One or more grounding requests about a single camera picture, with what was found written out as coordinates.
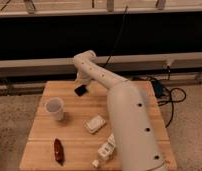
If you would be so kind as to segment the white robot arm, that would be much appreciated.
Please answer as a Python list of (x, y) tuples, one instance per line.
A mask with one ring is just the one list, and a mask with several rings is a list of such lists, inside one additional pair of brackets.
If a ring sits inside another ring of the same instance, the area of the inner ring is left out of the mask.
[(96, 80), (107, 90), (107, 111), (122, 171), (168, 171), (137, 84), (94, 63), (92, 50), (73, 57), (77, 80)]

